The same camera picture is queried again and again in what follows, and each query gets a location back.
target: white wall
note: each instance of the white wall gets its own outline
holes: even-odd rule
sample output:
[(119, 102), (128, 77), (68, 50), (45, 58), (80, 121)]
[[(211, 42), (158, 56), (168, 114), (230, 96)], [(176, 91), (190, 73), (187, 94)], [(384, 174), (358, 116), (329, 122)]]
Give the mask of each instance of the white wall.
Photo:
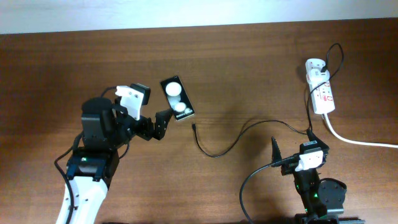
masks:
[(0, 33), (397, 16), (397, 0), (0, 0)]

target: white cable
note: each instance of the white cable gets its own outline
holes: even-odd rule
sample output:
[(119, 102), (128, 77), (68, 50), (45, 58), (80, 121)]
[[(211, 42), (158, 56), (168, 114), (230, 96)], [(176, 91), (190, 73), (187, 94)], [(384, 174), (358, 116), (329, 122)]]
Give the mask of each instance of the white cable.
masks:
[(348, 142), (351, 144), (360, 144), (363, 146), (381, 146), (381, 147), (393, 147), (393, 148), (398, 148), (398, 145), (393, 145), (393, 144), (383, 144), (383, 143), (371, 143), (371, 142), (359, 142), (359, 141), (352, 141), (349, 139), (345, 139), (343, 137), (341, 137), (340, 135), (338, 135), (335, 130), (333, 130), (333, 128), (331, 127), (330, 121), (329, 121), (329, 117), (327, 114), (323, 114), (323, 118), (326, 121), (326, 124), (328, 125), (329, 130), (331, 131), (331, 133), (336, 136), (336, 138), (344, 141), (344, 142)]

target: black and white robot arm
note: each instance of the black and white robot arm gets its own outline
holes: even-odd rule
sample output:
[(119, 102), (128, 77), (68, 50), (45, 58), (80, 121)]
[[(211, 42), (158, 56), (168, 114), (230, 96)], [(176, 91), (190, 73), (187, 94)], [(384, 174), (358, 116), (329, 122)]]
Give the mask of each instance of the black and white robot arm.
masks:
[(140, 114), (141, 106), (149, 101), (148, 87), (132, 84), (117, 86), (116, 89), (118, 97), (114, 103), (97, 97), (86, 101), (81, 107), (84, 146), (77, 147), (76, 144), (72, 147), (66, 173), (70, 189), (65, 184), (57, 224), (94, 223), (119, 164), (118, 149), (134, 136), (147, 141), (164, 137), (172, 110), (156, 113), (156, 122), (153, 123)]

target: power strip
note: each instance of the power strip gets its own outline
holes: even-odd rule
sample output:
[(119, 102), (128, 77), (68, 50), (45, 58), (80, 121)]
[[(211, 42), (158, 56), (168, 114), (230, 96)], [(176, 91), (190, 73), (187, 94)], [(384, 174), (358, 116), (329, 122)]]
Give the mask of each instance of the power strip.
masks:
[(318, 87), (311, 94), (312, 105), (314, 113), (325, 114), (335, 110), (335, 102), (331, 94), (329, 71), (321, 72), (325, 66), (325, 61), (322, 59), (311, 58), (305, 62), (305, 69), (307, 70), (307, 82), (310, 85), (310, 92), (319, 84), (327, 81), (322, 86)]

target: table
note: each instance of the table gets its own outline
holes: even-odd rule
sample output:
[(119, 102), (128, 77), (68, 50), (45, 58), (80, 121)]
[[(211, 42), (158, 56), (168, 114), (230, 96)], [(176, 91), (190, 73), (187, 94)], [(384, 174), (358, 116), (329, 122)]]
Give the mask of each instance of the table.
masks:
[[(397, 144), (397, 39), (397, 19), (0, 35), (1, 222), (55, 223), (64, 182), (53, 161), (80, 132), (85, 100), (107, 86), (142, 83), (152, 89), (142, 114), (154, 118), (168, 108), (159, 82), (174, 75), (196, 116), (173, 119), (161, 141), (131, 141), (96, 222), (245, 220), (239, 188), (271, 161), (271, 136), (283, 157), (308, 139), (281, 124), (261, 124), (212, 159), (196, 147), (191, 123), (214, 154), (248, 121), (279, 119), (306, 129), (304, 63), (325, 58), (339, 42), (346, 59), (331, 82), (334, 129), (349, 139)], [(330, 56), (333, 70), (340, 55)], [(311, 113), (314, 133), (330, 146), (320, 177), (348, 186), (344, 217), (396, 222), (398, 151), (341, 142)], [(293, 177), (279, 169), (251, 179), (244, 202), (255, 220), (304, 212)]]

